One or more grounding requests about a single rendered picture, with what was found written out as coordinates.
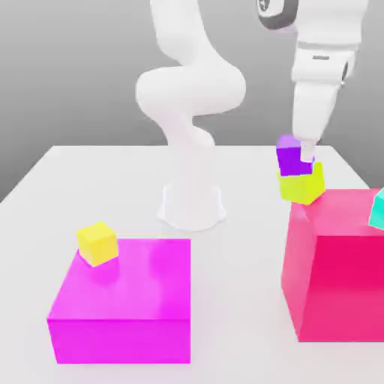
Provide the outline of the small teal cube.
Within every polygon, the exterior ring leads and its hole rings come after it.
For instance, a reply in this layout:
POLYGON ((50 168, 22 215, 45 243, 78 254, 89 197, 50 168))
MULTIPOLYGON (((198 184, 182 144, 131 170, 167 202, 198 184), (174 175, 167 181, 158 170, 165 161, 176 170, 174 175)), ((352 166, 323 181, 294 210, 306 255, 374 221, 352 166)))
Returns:
POLYGON ((379 190, 373 199, 368 225, 384 230, 384 187, 379 190))

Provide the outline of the small purple cube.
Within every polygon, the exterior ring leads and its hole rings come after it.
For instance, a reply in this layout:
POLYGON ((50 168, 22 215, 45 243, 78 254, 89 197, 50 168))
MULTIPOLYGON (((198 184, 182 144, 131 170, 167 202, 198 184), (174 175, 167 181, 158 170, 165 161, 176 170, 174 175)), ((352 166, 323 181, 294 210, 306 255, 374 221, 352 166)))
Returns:
POLYGON ((303 162, 301 152, 301 143, 292 134, 280 136, 276 153, 281 176, 310 175, 313 172, 314 159, 310 163, 303 162))

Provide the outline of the large pink box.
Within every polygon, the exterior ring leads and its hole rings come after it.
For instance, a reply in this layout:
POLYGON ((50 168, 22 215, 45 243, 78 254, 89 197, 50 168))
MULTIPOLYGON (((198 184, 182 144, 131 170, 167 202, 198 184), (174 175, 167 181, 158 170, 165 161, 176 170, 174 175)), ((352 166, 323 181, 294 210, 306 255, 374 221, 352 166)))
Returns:
POLYGON ((281 287, 298 341, 384 342, 384 230, 368 225, 379 190, 292 203, 281 287))

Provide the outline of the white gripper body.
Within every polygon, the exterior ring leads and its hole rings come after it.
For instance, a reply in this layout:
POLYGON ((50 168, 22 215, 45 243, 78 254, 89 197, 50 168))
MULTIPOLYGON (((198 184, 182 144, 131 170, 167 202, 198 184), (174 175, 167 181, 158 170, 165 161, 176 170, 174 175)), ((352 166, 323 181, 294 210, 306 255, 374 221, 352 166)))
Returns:
POLYGON ((292 133, 296 139, 318 142, 326 129, 338 96, 337 82, 296 80, 292 133))

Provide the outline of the large magenta box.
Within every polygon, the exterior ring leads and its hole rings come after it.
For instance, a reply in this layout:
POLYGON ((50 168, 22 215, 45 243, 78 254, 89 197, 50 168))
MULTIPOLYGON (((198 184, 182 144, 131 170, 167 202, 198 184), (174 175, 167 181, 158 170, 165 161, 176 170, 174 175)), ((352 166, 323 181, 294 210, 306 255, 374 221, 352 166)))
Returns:
POLYGON ((46 319, 59 364, 188 364, 191 241, 120 238, 98 267, 73 258, 46 319))

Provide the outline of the small lime cube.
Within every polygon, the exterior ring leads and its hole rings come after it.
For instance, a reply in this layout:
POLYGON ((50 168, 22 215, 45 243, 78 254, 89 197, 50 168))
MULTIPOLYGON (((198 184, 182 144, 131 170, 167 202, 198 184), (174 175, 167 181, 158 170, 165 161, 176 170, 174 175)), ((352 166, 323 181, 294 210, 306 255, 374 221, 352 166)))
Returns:
POLYGON ((281 176, 277 174, 280 196, 283 200, 310 205, 324 194, 326 183, 323 174, 323 164, 315 162, 313 172, 307 175, 281 176))

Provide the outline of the small yellow cube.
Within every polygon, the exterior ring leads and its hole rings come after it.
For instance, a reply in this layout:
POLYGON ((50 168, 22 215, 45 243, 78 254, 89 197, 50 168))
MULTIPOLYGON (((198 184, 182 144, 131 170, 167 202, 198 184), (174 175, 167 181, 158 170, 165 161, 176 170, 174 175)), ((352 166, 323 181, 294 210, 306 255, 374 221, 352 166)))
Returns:
POLYGON ((94 223, 77 232, 80 256, 91 266, 97 267, 118 256, 116 233, 105 223, 94 223))

